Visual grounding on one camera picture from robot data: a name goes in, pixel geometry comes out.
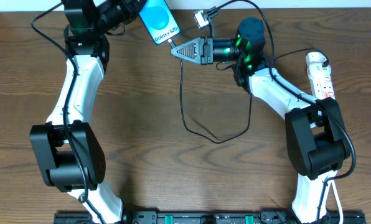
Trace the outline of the blue Galaxy smartphone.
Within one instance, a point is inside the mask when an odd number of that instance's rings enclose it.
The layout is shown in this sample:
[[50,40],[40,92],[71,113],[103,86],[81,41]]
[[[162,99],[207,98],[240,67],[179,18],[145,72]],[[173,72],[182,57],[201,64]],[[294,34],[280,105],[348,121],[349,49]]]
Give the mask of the blue Galaxy smartphone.
[[165,0],[147,0],[139,16],[156,45],[181,31]]

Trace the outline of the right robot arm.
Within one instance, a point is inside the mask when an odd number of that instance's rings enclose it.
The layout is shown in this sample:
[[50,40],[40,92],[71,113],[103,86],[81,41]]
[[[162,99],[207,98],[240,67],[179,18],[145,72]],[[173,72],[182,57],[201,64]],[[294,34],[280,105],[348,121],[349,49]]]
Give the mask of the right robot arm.
[[173,45],[171,54],[199,65],[226,62],[234,79],[251,97],[259,98],[285,122],[286,147],[298,173],[296,196],[286,216],[288,223],[330,223],[326,210],[329,192],[336,190],[344,161],[355,162],[352,141],[345,130],[340,106],[329,89],[331,67],[320,51],[306,57],[311,93],[283,78],[263,53],[273,36],[266,19],[241,21],[235,37],[197,37]]

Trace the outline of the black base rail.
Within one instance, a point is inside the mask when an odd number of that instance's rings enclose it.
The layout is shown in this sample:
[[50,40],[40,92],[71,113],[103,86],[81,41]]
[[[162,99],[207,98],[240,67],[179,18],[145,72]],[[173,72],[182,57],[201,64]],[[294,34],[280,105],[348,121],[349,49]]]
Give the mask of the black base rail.
[[[258,213],[157,213],[154,211],[133,212],[129,218],[122,221],[105,223],[132,223],[132,224],[252,224],[252,223],[301,223],[293,215],[281,210],[264,210]],[[337,212],[327,212],[320,223],[339,223],[340,215]],[[69,223],[99,223],[92,220],[89,213],[56,213],[54,224]],[[366,224],[364,213],[347,212],[343,216],[343,223]]]

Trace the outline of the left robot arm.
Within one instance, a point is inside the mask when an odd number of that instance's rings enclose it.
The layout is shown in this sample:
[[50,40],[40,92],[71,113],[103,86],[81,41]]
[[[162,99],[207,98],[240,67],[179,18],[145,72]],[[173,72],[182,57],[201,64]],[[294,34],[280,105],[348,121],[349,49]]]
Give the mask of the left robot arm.
[[75,197],[93,223],[132,223],[129,210],[105,180],[104,152],[92,131],[96,93],[110,56],[107,37],[133,22],[145,1],[61,0],[68,25],[65,45],[57,44],[67,72],[53,112],[45,124],[34,125],[30,140],[43,181]]

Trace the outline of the white power strip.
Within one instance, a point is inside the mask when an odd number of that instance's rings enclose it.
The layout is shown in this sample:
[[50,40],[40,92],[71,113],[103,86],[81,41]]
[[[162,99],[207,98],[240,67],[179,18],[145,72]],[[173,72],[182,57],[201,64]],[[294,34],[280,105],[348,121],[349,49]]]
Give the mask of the white power strip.
[[320,100],[335,99],[331,78],[332,68],[327,57],[320,52],[309,52],[306,55],[306,65],[312,95]]

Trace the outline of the white USB charger plug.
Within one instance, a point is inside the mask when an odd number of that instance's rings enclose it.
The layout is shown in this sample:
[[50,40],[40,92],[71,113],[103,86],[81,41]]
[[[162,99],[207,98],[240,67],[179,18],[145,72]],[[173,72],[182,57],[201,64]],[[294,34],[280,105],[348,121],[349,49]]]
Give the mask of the white USB charger plug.
[[306,65],[308,78],[311,80],[329,77],[332,68],[329,60],[321,52],[309,52],[306,55]]

